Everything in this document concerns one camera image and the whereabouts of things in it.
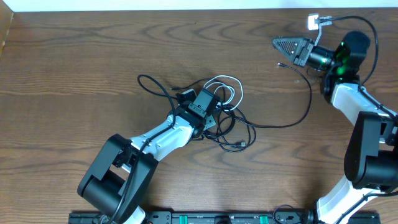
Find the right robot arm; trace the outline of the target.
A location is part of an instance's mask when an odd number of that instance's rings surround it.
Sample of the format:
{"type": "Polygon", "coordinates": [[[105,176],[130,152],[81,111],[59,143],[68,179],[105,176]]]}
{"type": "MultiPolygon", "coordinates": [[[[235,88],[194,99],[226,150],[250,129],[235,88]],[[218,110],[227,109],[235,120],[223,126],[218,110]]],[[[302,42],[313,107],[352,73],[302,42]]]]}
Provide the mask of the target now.
{"type": "Polygon", "coordinates": [[[368,201],[397,195],[397,113],[360,82],[358,71],[370,38],[347,33],[336,50],[304,37],[275,37],[273,47],[294,65],[322,71],[320,91],[354,129],[344,158],[344,176],[309,212],[306,223],[348,223],[368,201]]]}

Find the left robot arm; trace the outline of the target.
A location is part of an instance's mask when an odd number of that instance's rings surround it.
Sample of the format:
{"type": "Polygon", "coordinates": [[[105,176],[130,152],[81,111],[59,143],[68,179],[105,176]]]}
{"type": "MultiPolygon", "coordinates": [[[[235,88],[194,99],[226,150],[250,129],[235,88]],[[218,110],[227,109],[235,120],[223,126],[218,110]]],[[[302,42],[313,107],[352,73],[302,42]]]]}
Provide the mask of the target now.
{"type": "Polygon", "coordinates": [[[78,195],[110,223],[143,223],[146,213],[139,205],[158,163],[215,125],[219,96],[202,89],[177,98],[178,107],[158,127],[129,139],[111,136],[83,176],[78,195]]]}

